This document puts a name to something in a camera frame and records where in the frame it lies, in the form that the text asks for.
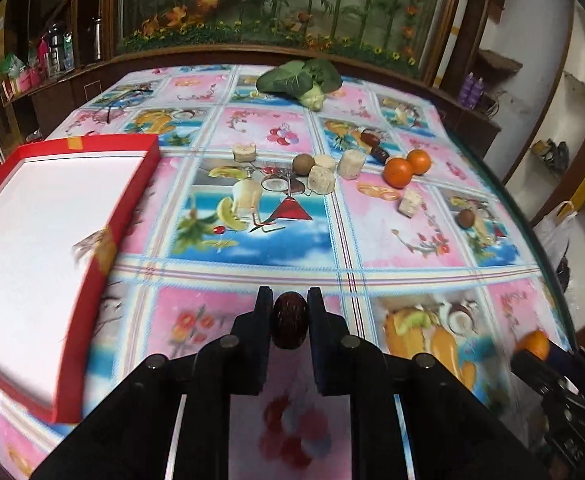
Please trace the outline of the orange mandarin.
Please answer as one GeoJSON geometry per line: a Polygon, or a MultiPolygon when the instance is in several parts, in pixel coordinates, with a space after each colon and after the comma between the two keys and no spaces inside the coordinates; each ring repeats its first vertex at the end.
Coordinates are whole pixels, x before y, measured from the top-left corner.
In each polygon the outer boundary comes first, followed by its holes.
{"type": "Polygon", "coordinates": [[[405,188],[413,179],[413,166],[405,158],[393,157],[385,162],[382,179],[393,188],[405,188]]]}
{"type": "Polygon", "coordinates": [[[550,340],[542,330],[533,330],[518,341],[515,352],[521,351],[528,351],[541,361],[546,361],[550,354],[550,340]]]}
{"type": "Polygon", "coordinates": [[[422,176],[426,174],[432,165],[430,155],[420,148],[415,148],[411,150],[406,156],[407,162],[411,165],[411,169],[413,169],[413,174],[417,174],[417,176],[422,176]]]}

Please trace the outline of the brown kiwi fruit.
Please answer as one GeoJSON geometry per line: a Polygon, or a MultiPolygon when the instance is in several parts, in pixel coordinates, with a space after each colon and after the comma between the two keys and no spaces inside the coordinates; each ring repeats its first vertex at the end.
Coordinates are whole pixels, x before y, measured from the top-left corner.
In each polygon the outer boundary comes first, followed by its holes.
{"type": "Polygon", "coordinates": [[[292,161],[292,171],[300,177],[307,177],[314,166],[314,157],[306,153],[298,154],[292,161]]]}
{"type": "Polygon", "coordinates": [[[475,225],[475,211],[470,208],[462,209],[456,216],[460,229],[469,230],[475,225]]]}

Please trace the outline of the white plastic bag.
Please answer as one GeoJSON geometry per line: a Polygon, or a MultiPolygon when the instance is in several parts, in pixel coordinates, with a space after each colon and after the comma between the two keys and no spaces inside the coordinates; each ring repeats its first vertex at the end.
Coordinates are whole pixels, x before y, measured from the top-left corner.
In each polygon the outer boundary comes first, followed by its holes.
{"type": "Polygon", "coordinates": [[[547,259],[558,273],[567,254],[577,210],[571,200],[559,203],[534,227],[534,233],[544,249],[547,259]]]}

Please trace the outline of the fruit-print plastic tablecloth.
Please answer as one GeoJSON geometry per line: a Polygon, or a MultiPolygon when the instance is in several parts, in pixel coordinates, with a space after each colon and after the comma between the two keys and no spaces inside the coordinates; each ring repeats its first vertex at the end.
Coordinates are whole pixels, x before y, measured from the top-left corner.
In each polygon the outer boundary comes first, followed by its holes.
{"type": "Polygon", "coordinates": [[[0,389],[0,478],[547,478],[541,402],[510,359],[533,330],[566,347],[565,305],[516,203],[428,101],[349,78],[313,112],[259,92],[261,74],[130,73],[44,140],[151,134],[161,157],[99,298],[81,418],[46,422],[0,389]],[[388,185],[365,129],[390,158],[426,151],[430,170],[388,185]],[[249,143],[257,159],[235,162],[249,143]],[[337,172],[347,150],[367,154],[355,180],[337,172]],[[335,191],[307,188],[301,153],[335,159],[335,191]],[[407,188],[422,197],[413,218],[397,211],[407,188]],[[319,393],[308,327],[297,349],[271,340],[258,396],[197,391],[197,353],[261,286],[273,307],[321,289],[382,352],[383,388],[319,393]]]}

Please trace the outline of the red box lid tray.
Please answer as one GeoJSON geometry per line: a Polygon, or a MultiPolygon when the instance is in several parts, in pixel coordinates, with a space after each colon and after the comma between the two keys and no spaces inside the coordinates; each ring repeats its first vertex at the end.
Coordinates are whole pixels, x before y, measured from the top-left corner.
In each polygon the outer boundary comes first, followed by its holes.
{"type": "Polygon", "coordinates": [[[160,157],[151,134],[111,133],[0,167],[0,389],[39,419],[81,418],[99,298],[160,157]]]}

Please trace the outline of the green bok choy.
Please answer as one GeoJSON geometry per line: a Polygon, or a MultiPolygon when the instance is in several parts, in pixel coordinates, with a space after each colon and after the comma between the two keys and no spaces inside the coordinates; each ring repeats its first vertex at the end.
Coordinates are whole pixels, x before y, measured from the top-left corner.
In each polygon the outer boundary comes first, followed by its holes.
{"type": "Polygon", "coordinates": [[[338,70],[322,58],[290,61],[262,74],[256,83],[259,92],[288,96],[313,112],[319,112],[329,93],[341,86],[338,70]]]}

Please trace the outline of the purple bottle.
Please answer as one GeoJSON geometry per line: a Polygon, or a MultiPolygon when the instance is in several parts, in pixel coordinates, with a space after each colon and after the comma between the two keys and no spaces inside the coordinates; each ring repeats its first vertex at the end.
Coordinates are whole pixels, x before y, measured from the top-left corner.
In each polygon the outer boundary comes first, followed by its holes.
{"type": "Polygon", "coordinates": [[[469,92],[467,104],[471,110],[474,110],[475,107],[477,106],[477,104],[479,103],[479,100],[481,99],[481,96],[483,95],[483,91],[484,91],[484,82],[483,82],[483,78],[480,77],[480,78],[475,80],[475,82],[473,83],[473,86],[469,92]]]}
{"type": "Polygon", "coordinates": [[[470,92],[472,90],[473,85],[475,84],[475,75],[470,72],[466,75],[458,93],[458,102],[461,105],[466,106],[468,102],[468,98],[470,96],[470,92]]]}

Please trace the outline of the steel thermos flask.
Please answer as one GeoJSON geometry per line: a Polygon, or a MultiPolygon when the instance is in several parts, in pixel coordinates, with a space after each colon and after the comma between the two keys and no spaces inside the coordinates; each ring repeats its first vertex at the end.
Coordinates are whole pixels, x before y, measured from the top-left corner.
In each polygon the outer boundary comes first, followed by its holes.
{"type": "Polygon", "coordinates": [[[95,62],[102,59],[102,18],[95,16],[92,23],[93,58],[95,62]]]}

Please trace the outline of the flower garden wall mural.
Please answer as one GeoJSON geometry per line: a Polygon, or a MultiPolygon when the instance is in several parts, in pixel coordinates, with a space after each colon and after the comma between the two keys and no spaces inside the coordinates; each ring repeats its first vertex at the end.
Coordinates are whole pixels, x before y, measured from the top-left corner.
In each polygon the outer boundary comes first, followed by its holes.
{"type": "Polygon", "coordinates": [[[116,46],[266,44],[420,76],[449,0],[118,0],[116,46]]]}

